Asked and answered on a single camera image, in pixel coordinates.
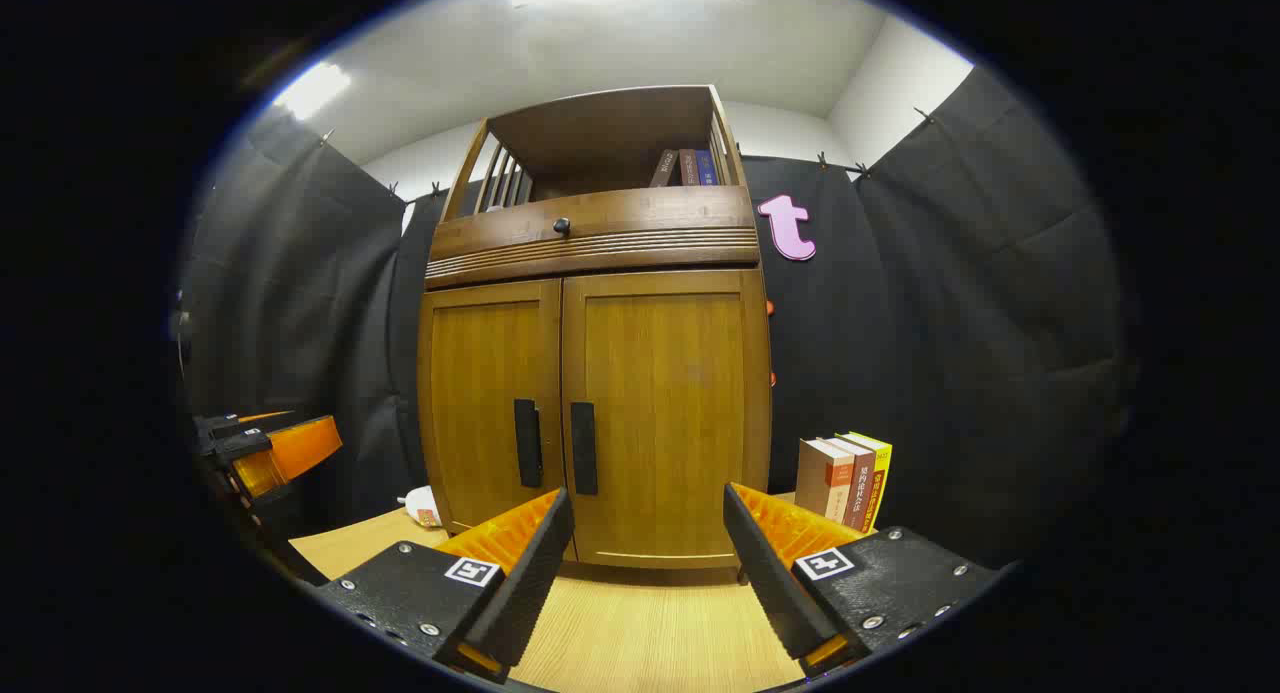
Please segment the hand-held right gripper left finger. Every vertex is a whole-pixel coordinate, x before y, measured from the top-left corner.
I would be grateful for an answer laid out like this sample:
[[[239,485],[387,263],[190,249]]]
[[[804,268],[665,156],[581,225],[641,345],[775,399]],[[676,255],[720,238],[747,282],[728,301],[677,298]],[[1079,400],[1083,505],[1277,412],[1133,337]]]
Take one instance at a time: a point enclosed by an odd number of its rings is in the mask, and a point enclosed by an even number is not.
[[[315,593],[419,661],[503,684],[572,537],[571,497],[559,488],[438,547],[397,541]]]

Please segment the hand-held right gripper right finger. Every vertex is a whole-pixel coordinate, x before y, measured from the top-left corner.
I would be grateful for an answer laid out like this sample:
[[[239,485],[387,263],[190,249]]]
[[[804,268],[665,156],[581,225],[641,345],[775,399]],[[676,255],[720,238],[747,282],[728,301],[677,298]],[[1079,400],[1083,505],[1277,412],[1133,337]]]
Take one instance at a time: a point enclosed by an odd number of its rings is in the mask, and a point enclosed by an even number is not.
[[[739,483],[724,485],[722,511],[748,584],[808,679],[883,657],[1001,583],[998,569],[905,526],[860,533]]]

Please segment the black door handle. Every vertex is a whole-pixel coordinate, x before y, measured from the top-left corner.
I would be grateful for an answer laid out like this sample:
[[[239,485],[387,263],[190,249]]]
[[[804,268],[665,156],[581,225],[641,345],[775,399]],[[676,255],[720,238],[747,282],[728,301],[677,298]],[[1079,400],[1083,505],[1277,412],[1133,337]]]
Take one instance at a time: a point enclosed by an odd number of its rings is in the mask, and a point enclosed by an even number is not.
[[[516,400],[513,409],[520,484],[540,489],[543,485],[540,412],[534,400]]]
[[[598,494],[596,425],[591,402],[570,404],[573,485],[577,494]]]

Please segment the wooden shoe cabinet door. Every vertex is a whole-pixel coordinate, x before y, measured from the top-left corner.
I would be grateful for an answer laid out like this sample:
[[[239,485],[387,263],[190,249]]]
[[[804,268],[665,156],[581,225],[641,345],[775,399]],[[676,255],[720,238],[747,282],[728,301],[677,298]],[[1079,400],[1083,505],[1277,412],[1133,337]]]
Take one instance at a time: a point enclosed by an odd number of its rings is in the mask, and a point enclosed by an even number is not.
[[[447,532],[561,488],[561,283],[430,291],[419,333],[422,455]],[[540,489],[520,484],[516,400],[540,412]]]
[[[571,277],[561,315],[577,560],[664,570],[737,566],[723,488],[763,488],[771,457],[762,269]],[[575,491],[573,401],[595,407],[598,494]]]

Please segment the wooden double-door shoe cabinet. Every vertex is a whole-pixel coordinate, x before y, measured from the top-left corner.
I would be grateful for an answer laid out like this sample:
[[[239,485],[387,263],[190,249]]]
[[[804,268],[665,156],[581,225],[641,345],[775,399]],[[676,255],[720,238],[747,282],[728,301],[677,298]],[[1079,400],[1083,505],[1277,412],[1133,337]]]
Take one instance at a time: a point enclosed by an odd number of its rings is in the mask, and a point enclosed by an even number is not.
[[[745,187],[753,204],[716,88],[655,86],[582,94],[481,120],[436,225],[549,199],[650,188],[666,149],[709,150],[718,186]],[[548,241],[428,260],[421,307],[430,291],[558,281],[562,298],[562,286],[571,277],[750,266],[762,269],[765,287],[756,223],[753,229],[643,231]]]

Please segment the white and brown book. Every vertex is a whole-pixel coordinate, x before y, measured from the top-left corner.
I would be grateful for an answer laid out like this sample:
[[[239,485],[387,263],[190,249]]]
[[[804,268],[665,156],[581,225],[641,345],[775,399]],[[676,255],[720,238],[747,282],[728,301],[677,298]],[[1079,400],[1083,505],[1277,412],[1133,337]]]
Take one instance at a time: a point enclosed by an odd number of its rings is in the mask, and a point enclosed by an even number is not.
[[[794,502],[833,523],[849,509],[858,450],[841,439],[800,439]]]

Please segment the white packet with red label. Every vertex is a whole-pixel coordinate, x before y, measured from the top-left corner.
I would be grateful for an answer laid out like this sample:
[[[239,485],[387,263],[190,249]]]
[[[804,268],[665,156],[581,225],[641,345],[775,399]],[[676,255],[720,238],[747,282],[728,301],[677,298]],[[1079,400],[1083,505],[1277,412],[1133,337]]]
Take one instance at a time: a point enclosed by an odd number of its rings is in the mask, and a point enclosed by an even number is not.
[[[444,526],[436,500],[430,485],[422,485],[408,491],[397,498],[406,515],[417,525],[425,529],[440,529]]]

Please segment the maroon book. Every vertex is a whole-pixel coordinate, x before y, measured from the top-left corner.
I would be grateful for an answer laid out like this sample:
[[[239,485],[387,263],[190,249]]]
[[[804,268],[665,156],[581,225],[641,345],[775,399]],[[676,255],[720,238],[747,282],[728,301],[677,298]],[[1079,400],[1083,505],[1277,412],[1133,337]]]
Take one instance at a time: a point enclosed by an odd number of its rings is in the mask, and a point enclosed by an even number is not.
[[[858,436],[837,434],[833,443],[852,453],[852,478],[850,482],[847,510],[844,524],[856,532],[868,529],[867,512],[876,470],[876,450]]]

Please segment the black backdrop cloth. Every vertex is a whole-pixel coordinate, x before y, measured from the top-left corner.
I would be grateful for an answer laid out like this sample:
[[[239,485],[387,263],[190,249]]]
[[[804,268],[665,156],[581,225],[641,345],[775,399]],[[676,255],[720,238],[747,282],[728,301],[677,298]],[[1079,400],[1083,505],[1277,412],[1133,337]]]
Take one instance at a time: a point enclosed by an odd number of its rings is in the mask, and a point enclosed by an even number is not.
[[[1000,566],[1071,519],[1128,411],[1135,306],[1052,133],[975,69],[870,168],[739,151],[769,320],[763,489],[794,488],[800,439],[856,432],[893,447],[879,526]],[[303,532],[430,485],[419,314],[449,192],[407,202],[266,113],[198,206],[175,332],[189,406],[335,419]]]

